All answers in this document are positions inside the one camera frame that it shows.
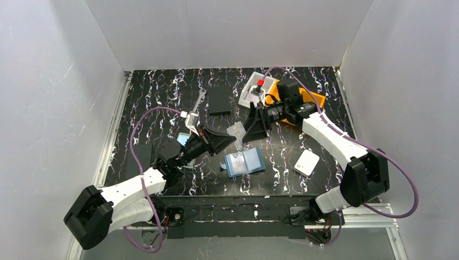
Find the white credit card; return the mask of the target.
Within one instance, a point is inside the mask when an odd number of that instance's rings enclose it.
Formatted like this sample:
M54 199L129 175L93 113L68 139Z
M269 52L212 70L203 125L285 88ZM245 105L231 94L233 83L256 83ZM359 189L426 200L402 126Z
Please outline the white credit card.
M244 154L242 152L232 153L228 157L234 174L245 173L247 171Z
M236 138L234 145L238 151L242 151L243 149L243 142L242 139L246 134L246 130L244 125L241 121L236 122L235 124L231 125L226 129L228 135L231 135Z

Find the blue leather card holder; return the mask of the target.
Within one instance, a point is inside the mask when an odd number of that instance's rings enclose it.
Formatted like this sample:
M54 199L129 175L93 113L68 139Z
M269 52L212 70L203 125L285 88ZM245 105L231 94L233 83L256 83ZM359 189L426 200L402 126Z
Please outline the blue leather card holder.
M245 163L247 166L247 171L245 173L234 174L232 172L232 166L229 162L229 155L224 156L224 163L220 164L222 170L226 170L229 178L235 178L251 173L257 173L266 170L266 165L264 162L264 157L262 155L261 149L259 147L250 148L245 151L240 151L244 154Z

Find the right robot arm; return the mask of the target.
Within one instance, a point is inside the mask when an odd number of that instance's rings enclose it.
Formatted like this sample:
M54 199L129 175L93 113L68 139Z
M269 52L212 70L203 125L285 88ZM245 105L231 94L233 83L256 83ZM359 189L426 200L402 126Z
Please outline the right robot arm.
M244 143L266 138L274 123L287 120L315 139L344 170L339 186L310 200L310 217L359 207L389 190L388 163L383 152L370 151L348 140L347 133L331 123L324 112L318 111L315 100L304 100L298 82L277 83L278 95L272 97L273 102L268 106L260 91L260 86L254 86L248 94L250 112L244 122Z

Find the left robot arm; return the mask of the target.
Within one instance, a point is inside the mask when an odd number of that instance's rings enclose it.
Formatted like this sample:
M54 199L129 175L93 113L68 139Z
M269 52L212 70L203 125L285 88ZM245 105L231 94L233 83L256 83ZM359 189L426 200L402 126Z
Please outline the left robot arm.
M64 223L82 249L100 244L113 230L152 219L152 195L175 185L182 177L180 167L204 153L215 155L234 143L236 137L197 128L185 145L169 139L156 149L157 157L142 174L122 183L97 189L83 189L64 217Z

